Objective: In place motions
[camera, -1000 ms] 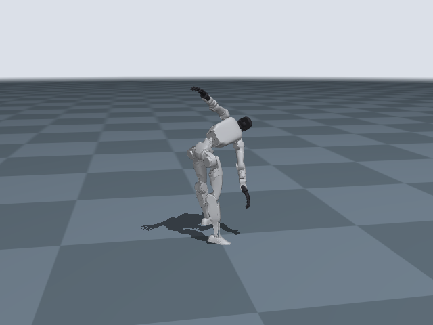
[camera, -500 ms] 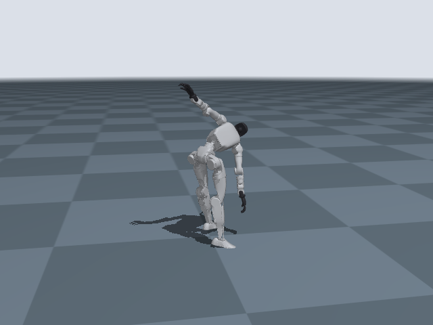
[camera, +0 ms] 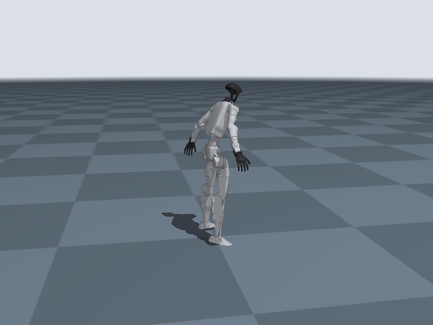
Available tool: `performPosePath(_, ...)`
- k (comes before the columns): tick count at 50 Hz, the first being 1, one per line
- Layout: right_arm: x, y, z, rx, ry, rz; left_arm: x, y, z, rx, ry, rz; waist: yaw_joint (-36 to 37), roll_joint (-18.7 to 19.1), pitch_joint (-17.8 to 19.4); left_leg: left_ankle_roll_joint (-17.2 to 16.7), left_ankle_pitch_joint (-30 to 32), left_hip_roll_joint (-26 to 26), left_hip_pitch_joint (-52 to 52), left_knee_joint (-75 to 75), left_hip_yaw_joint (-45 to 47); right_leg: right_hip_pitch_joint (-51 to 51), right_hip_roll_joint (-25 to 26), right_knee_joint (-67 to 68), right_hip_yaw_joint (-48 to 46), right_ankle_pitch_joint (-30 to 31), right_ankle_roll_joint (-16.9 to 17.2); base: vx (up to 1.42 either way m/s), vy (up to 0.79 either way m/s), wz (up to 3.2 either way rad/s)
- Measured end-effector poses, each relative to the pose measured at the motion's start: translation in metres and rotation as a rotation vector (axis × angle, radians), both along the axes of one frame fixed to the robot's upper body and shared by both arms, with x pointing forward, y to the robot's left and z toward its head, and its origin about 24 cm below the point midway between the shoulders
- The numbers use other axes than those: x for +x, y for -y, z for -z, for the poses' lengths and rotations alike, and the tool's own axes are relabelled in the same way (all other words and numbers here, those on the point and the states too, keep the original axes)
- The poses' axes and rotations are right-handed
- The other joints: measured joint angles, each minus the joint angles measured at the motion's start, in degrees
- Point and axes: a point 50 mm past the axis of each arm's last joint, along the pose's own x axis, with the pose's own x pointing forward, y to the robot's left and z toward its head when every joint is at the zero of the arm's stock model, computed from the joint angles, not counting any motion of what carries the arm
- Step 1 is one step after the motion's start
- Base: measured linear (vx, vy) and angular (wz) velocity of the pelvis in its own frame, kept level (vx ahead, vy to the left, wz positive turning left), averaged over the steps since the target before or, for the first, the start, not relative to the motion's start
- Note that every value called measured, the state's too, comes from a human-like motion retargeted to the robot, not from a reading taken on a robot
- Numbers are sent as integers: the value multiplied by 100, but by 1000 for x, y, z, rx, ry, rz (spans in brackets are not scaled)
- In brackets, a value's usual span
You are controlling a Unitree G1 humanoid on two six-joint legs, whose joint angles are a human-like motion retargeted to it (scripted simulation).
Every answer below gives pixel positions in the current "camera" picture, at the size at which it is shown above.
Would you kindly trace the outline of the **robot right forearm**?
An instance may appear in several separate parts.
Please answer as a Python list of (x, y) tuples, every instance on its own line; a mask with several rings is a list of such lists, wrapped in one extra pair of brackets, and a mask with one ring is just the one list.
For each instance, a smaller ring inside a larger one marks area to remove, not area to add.
[(238, 143), (238, 136), (237, 136), (237, 127), (235, 125), (230, 126), (230, 135), (229, 139), (231, 141), (231, 148), (232, 150), (235, 150), (235, 152), (241, 152), (240, 151), (240, 145)]

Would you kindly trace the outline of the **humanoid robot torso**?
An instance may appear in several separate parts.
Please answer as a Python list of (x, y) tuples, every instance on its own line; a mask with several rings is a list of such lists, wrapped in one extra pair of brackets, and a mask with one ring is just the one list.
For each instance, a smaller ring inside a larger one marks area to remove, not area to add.
[[(232, 101), (231, 101), (232, 102)], [(208, 144), (204, 146), (204, 154), (208, 160), (212, 160), (214, 153), (221, 154), (221, 147), (219, 146), (220, 139), (223, 138), (227, 131), (227, 123), (229, 113), (227, 107), (231, 102), (217, 102), (210, 114), (208, 119), (205, 133), (210, 135), (211, 138), (208, 140)]]

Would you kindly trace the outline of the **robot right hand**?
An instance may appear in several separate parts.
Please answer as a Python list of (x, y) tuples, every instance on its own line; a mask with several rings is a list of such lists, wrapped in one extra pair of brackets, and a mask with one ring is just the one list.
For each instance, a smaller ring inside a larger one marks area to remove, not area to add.
[[(240, 150), (241, 151), (241, 150)], [(238, 171), (240, 171), (240, 166), (241, 166), (241, 170), (243, 171), (243, 166), (244, 166), (244, 171), (246, 171), (246, 167), (247, 167), (247, 170), (248, 170), (248, 164), (250, 165), (250, 161), (244, 156), (244, 155), (242, 155), (242, 151), (241, 152), (235, 152), (235, 150), (233, 150), (233, 153), (234, 153), (234, 155), (235, 155), (235, 157), (236, 157), (236, 162), (237, 162), (237, 166), (238, 166)], [(247, 162), (248, 163), (247, 163)], [(239, 164), (240, 163), (240, 164)], [(246, 164), (246, 166), (245, 166), (245, 164)], [(243, 166), (242, 166), (242, 164), (243, 164)]]

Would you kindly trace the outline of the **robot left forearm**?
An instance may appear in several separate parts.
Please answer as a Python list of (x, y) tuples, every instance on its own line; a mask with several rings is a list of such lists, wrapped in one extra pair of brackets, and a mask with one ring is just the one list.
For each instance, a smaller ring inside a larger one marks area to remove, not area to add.
[(201, 128), (198, 127), (198, 123), (196, 123), (193, 132), (191, 133), (191, 141), (190, 142), (196, 142), (196, 139), (198, 138), (198, 135), (201, 132)]

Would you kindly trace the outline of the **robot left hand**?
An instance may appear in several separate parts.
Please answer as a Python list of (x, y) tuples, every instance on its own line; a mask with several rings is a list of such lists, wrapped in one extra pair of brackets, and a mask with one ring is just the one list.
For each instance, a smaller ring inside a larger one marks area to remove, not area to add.
[[(195, 150), (195, 152), (196, 152), (196, 146), (195, 146), (195, 143), (194, 143), (194, 142), (190, 142), (190, 141), (191, 141), (191, 137), (190, 137), (189, 142), (187, 143), (187, 145), (186, 145), (186, 147), (185, 147), (185, 149), (184, 149), (184, 154), (185, 154), (185, 151), (186, 151), (186, 155), (187, 155), (188, 150), (189, 150), (188, 155), (189, 155), (189, 153), (190, 153), (190, 150), (191, 150), (191, 155), (192, 155), (193, 147), (194, 147), (194, 150)], [(187, 149), (187, 150), (186, 150), (186, 149)]]

